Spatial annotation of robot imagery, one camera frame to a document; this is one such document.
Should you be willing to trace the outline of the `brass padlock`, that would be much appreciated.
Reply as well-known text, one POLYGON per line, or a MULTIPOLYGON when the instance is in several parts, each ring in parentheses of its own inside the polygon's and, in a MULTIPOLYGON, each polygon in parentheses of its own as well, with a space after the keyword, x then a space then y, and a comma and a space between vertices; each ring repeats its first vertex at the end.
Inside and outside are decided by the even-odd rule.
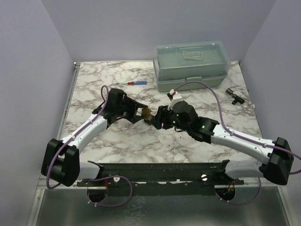
POLYGON ((143 108, 143 109, 142 109, 141 116, 142 116, 144 119, 148 120, 148 119, 150 118, 150 116, 151 116, 151 110, 150 110, 149 108, 143 108))

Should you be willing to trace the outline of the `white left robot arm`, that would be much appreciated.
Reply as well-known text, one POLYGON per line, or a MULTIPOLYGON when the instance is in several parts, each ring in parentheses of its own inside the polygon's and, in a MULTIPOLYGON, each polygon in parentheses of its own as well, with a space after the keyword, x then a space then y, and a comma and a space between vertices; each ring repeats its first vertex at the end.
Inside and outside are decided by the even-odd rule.
POLYGON ((80 153, 116 121, 125 119, 134 124, 147 118, 150 112, 147 105, 128 97, 121 89, 107 86, 102 89, 106 90, 104 102, 92 111, 83 125, 64 138, 48 142, 41 167, 48 189, 56 188, 50 180, 56 181, 58 186, 71 186, 80 179, 87 179, 94 186, 101 185, 104 182, 102 167, 89 161, 81 162, 80 153))

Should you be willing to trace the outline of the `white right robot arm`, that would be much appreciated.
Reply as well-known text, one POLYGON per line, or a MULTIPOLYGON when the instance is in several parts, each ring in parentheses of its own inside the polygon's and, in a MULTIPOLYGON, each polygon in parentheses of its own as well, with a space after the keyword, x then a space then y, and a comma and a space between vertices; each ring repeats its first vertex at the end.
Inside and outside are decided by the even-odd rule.
POLYGON ((228 132, 216 120, 200 117, 193 106, 185 101, 171 109, 160 106, 157 114, 145 120, 156 129, 176 128, 199 142, 221 145, 252 157, 247 161, 230 161, 217 171, 217 181, 223 185, 233 179, 263 177, 277 185, 286 185, 294 157, 286 139, 275 141, 253 137, 241 132, 228 132))

